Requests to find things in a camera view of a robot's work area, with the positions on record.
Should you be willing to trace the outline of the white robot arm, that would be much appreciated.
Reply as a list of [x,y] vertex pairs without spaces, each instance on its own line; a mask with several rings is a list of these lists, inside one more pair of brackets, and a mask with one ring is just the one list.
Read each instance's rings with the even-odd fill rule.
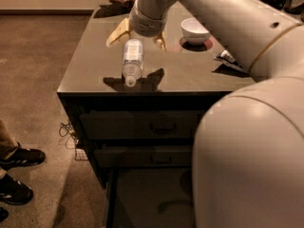
[[304,228],[304,26],[259,0],[136,0],[130,27],[157,35],[175,2],[254,79],[199,123],[198,228]]

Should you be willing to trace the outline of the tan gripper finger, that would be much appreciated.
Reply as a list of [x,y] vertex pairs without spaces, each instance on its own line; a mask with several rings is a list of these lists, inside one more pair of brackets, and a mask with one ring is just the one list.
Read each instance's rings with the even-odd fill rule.
[[120,43],[127,41],[131,37],[131,28],[129,19],[124,18],[121,23],[112,31],[106,40],[108,48],[115,47]]
[[161,32],[159,35],[156,35],[152,38],[153,43],[157,48],[159,48],[161,51],[166,52],[166,41],[164,38],[164,32]]

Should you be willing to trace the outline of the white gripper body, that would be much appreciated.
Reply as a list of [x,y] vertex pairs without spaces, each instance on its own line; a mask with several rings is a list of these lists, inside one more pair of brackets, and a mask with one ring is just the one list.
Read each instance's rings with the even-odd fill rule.
[[163,32],[167,21],[167,11],[163,2],[136,0],[129,14],[133,30],[144,36],[154,37]]

